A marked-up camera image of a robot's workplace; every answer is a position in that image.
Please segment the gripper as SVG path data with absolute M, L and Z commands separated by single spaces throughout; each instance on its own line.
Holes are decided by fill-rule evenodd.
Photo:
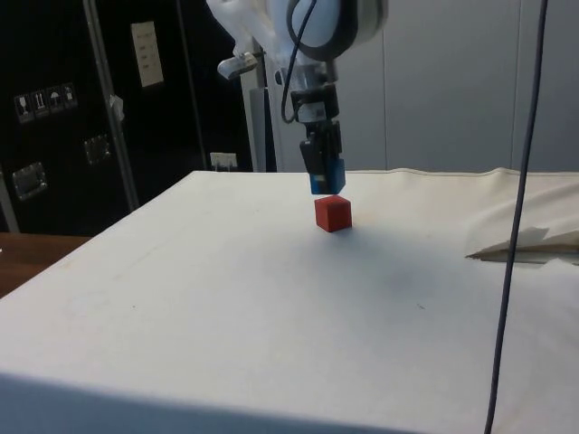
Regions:
M 306 138 L 299 144 L 306 171 L 316 184 L 335 184 L 342 152 L 337 89 L 324 85 L 290 93 L 295 120 L 306 124 Z

